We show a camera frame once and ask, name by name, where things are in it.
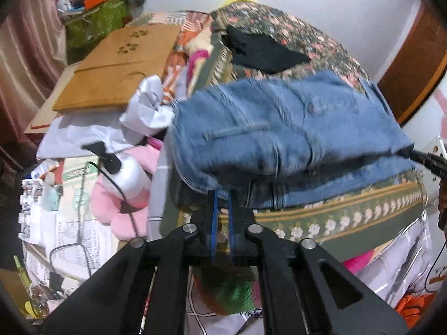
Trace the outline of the blue denim jeans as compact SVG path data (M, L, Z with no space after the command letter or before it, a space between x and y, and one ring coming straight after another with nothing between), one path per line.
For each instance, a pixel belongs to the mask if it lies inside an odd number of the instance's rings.
M175 203L237 191L251 209L285 209L409 171L412 149L380 90L331 71L301 80L244 79L180 103L169 131Z

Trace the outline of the green floral bed cover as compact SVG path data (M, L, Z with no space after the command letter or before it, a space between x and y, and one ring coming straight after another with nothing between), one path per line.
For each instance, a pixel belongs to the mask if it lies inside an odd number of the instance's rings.
M410 140L378 87L337 41L288 13L237 2L211 13L214 50L167 134L172 165L161 233L215 190L280 238L311 238L339 260L392 240L422 213ZM274 75L235 63L227 28L309 57Z

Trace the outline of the brown wooden door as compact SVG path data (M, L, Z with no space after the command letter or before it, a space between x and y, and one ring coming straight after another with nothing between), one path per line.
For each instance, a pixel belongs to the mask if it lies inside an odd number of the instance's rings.
M421 4L412 28L378 82L399 124L427 100L446 69L446 26Z

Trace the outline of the pink plush toy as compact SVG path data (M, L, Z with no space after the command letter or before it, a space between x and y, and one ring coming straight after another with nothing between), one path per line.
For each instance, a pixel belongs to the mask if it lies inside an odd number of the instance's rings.
M101 168L90 206L94 217L109 226L118 240L147 237L152 176L162 147L160 140L150 138L145 145L116 154L121 164L117 173Z

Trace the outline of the white crumpled cloth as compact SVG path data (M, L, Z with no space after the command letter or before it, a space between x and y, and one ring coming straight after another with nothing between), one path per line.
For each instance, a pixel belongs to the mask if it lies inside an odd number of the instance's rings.
M84 145L103 142L108 153L136 146L144 137L167 129L173 109L163 104L164 91L159 76L143 79L126 110L68 113L53 120L41 140L38 160L85 157Z

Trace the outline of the black folded garment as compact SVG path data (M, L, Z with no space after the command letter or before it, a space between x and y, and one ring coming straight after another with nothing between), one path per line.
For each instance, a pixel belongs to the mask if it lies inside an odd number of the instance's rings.
M269 35L244 33L231 26L226 28L222 42L231 51L234 64L267 74L280 73L312 60L306 54L288 49Z

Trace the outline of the wooden lap desk board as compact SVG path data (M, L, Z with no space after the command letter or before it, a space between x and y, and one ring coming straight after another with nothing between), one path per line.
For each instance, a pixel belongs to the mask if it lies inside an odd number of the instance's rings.
M144 78L162 77L180 29L180 25L158 23L113 31L82 61L53 110L68 113L127 106Z

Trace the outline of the pink satin curtain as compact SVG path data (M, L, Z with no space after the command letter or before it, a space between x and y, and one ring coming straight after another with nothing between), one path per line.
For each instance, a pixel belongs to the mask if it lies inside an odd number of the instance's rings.
M67 67L65 26L55 0L13 0L1 25L1 143L23 131Z

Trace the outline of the green fabric storage box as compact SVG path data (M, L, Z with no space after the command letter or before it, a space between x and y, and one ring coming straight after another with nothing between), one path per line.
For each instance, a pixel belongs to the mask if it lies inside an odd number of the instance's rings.
M82 61L110 32L130 20L126 0L108 0L81 15L65 18L67 64Z

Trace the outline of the white perforated metal bracket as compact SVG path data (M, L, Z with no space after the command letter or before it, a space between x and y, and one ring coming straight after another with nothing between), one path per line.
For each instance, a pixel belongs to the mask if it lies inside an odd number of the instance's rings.
M440 135L435 136L423 149L425 154L433 154L435 156L446 159L446 146Z

